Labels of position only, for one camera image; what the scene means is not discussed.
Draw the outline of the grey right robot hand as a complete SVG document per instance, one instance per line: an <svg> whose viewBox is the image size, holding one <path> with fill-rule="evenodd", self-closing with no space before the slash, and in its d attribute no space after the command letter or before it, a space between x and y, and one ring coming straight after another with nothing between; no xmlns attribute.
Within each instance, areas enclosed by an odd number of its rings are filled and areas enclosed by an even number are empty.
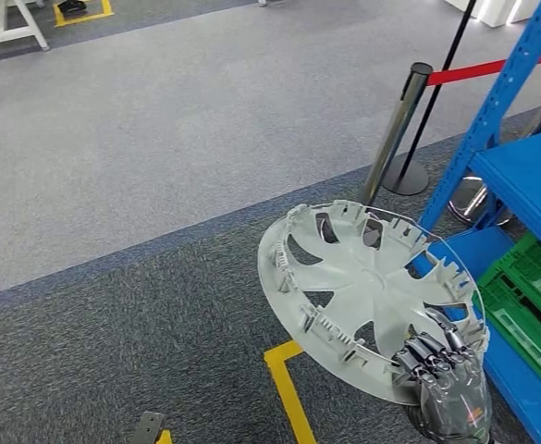
<svg viewBox="0 0 541 444"><path fill-rule="evenodd" d="M410 422L435 443L493 443L491 397L480 359L443 311L425 313L445 342L410 327L404 347L393 356L401 373L392 381L412 389L416 400L406 407Z"/></svg>

